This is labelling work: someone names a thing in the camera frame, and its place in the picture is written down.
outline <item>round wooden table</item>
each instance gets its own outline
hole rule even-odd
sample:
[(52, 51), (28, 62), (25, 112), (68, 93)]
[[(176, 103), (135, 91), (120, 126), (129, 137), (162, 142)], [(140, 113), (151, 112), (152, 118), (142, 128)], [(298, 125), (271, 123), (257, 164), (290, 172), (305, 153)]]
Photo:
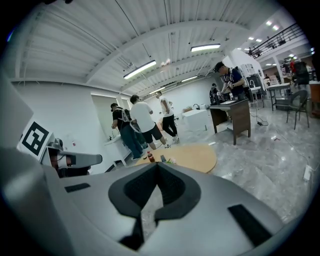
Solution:
[[(150, 151), (156, 162), (161, 162), (161, 155), (165, 159), (175, 159), (176, 165), (190, 168), (201, 173), (210, 172), (217, 163), (217, 156), (214, 149), (208, 144), (191, 144), (174, 146)], [(144, 154), (135, 165), (150, 163), (149, 158), (144, 159)]]

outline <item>balcony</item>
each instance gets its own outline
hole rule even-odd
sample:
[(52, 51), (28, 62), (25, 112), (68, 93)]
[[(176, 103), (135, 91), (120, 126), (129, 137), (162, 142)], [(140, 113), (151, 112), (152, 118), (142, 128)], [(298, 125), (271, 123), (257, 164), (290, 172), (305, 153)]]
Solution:
[(296, 47), (297, 44), (305, 44), (306, 42), (308, 42), (308, 40), (306, 39), (304, 32), (298, 24), (295, 23), (254, 49), (251, 49), (248, 54), (254, 59), (257, 59), (257, 61), (261, 61), (264, 59), (261, 58), (262, 56), (269, 57), (272, 53), (279, 52), (279, 50), (287, 48), (287, 46), (292, 46), (293, 48)]

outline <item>jeans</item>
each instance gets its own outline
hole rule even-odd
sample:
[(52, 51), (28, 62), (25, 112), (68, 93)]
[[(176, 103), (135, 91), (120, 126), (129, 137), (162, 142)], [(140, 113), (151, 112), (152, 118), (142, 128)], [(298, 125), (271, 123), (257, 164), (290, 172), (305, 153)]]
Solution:
[(132, 151), (133, 158), (140, 158), (142, 147), (136, 137), (135, 131), (130, 125), (126, 125), (120, 131), (121, 138), (124, 144)]

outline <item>backpack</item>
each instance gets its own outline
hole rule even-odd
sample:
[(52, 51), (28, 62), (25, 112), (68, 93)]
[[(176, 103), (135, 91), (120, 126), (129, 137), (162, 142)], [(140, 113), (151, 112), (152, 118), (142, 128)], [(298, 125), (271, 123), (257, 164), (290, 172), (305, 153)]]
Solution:
[(131, 121), (130, 112), (129, 112), (128, 109), (116, 108), (115, 110), (116, 110), (116, 111), (117, 111), (117, 110), (118, 110), (118, 111), (121, 111), (121, 113), (122, 113), (121, 118), (118, 118), (118, 119), (120, 119), (121, 121), (126, 122), (126, 123), (128, 123), (128, 122)]

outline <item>white wall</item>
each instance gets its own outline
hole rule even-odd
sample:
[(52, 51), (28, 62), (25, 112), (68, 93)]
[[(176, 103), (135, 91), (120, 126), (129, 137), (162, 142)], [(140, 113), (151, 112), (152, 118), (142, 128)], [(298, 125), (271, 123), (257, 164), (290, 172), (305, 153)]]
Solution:
[(93, 95), (92, 100), (105, 137), (109, 138), (110, 136), (113, 137), (113, 135), (116, 136), (118, 131), (111, 128), (113, 113), (111, 112), (110, 106), (112, 103), (117, 103), (117, 99)]
[(34, 117), (62, 139), (68, 151), (102, 155), (102, 163), (91, 167), (92, 174), (104, 173), (113, 164), (104, 148), (106, 137), (91, 96), (92, 91), (105, 95), (112, 95), (111, 92), (52, 83), (18, 85), (16, 89)]
[[(236, 66), (238, 66), (239, 68), (241, 68), (241, 65), (243, 64), (252, 64), (253, 68), (255, 70), (256, 73), (258, 73), (258, 70), (261, 71), (262, 76), (261, 78), (264, 79), (265, 76), (262, 72), (262, 68), (261, 65), (258, 61), (256, 61), (254, 58), (252, 58), (251, 56), (249, 56), (247, 53), (238, 50), (238, 49), (234, 49), (233, 51), (230, 52), (231, 54), (231, 58), (232, 58), (232, 62), (230, 60), (230, 58), (228, 56), (226, 56), (222, 62), (229, 68), (235, 68)], [(228, 66), (227, 63), (233, 63), (234, 66)]]
[[(172, 102), (174, 114), (181, 118), (182, 110), (188, 106), (196, 108), (196, 106), (193, 107), (194, 104), (198, 104), (199, 106), (201, 104), (210, 104), (209, 91), (212, 83), (215, 82), (214, 78), (209, 77), (191, 82), (168, 92), (163, 92), (162, 95)], [(145, 102), (153, 110), (153, 114), (151, 115), (153, 121), (158, 122), (163, 117), (163, 114), (160, 113), (162, 109), (159, 100), (153, 97), (145, 100)]]

